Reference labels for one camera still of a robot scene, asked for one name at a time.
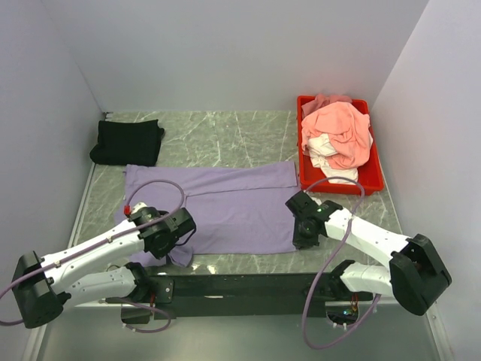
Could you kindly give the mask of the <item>lavender t shirt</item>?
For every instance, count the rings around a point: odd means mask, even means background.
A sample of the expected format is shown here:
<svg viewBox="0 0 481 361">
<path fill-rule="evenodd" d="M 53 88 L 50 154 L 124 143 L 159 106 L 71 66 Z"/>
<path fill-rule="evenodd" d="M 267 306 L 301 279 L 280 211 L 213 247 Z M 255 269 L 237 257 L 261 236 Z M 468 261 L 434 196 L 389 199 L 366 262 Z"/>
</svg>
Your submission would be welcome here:
<svg viewBox="0 0 481 361">
<path fill-rule="evenodd" d="M 139 252 L 131 261 L 144 266 L 173 263 L 187 267 L 195 255 L 275 254 L 295 251 L 295 219 L 286 202 L 299 190 L 295 164 L 275 162 L 255 168 L 163 168 L 127 165 L 125 196 L 160 211 L 180 201 L 196 223 L 194 235 L 180 239 L 167 256 Z"/>
</svg>

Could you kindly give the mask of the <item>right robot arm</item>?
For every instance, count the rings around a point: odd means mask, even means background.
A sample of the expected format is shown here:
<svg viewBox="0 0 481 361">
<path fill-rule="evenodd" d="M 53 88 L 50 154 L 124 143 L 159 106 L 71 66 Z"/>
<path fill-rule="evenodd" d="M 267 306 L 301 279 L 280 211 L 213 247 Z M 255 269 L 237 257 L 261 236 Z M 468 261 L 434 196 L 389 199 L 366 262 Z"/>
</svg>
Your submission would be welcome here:
<svg viewBox="0 0 481 361">
<path fill-rule="evenodd" d="M 433 243 L 424 235 L 412 238 L 390 232 L 339 205 L 315 202 L 298 192 L 286 202 L 295 218 L 298 240 L 319 236 L 336 239 L 377 261 L 363 265 L 347 260 L 332 271 L 330 291 L 339 300 L 366 292 L 394 298 L 411 314 L 422 316 L 452 284 L 452 277 Z"/>
</svg>

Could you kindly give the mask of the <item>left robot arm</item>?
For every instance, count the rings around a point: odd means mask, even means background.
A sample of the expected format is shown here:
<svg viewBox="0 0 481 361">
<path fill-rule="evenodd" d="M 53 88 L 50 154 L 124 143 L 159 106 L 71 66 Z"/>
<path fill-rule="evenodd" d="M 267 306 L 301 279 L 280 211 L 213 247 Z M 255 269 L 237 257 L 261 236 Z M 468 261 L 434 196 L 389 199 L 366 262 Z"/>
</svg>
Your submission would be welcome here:
<svg viewBox="0 0 481 361">
<path fill-rule="evenodd" d="M 100 272 L 100 266 L 140 252 L 161 259 L 195 230 L 185 208 L 169 214 L 142 205 L 111 230 L 75 247 L 46 256 L 24 254 L 11 288 L 20 324 L 34 329 L 55 320 L 66 308 L 99 299 L 142 302 L 153 284 L 140 263 L 105 272 Z"/>
</svg>

